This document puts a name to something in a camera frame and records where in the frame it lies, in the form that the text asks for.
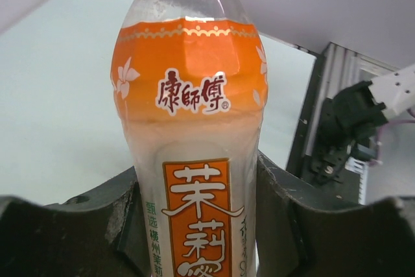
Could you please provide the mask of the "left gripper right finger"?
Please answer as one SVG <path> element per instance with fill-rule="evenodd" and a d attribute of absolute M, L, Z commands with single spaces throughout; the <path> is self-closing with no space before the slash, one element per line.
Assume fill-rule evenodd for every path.
<path fill-rule="evenodd" d="M 360 205 L 257 161 L 260 276 L 413 276 L 414 199 Z"/>

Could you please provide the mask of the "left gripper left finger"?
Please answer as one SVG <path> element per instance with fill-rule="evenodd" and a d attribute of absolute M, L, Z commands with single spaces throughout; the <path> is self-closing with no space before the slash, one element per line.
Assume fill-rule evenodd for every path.
<path fill-rule="evenodd" d="M 1 197 L 2 276 L 150 276 L 134 168 L 63 204 Z"/>

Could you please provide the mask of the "large orange tea bottle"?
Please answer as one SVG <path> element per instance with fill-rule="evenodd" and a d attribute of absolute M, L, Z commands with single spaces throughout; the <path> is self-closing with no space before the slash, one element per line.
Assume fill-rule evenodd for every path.
<path fill-rule="evenodd" d="M 239 0 L 134 0 L 110 78 L 153 276 L 255 276 L 267 60 Z"/>

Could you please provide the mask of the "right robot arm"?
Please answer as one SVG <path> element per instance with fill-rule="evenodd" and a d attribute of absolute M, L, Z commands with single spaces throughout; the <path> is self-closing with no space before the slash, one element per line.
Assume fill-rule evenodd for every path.
<path fill-rule="evenodd" d="M 358 82 L 323 102 L 310 170 L 324 185 L 339 176 L 350 158 L 376 159 L 370 138 L 401 113 L 414 107 L 414 66 Z"/>

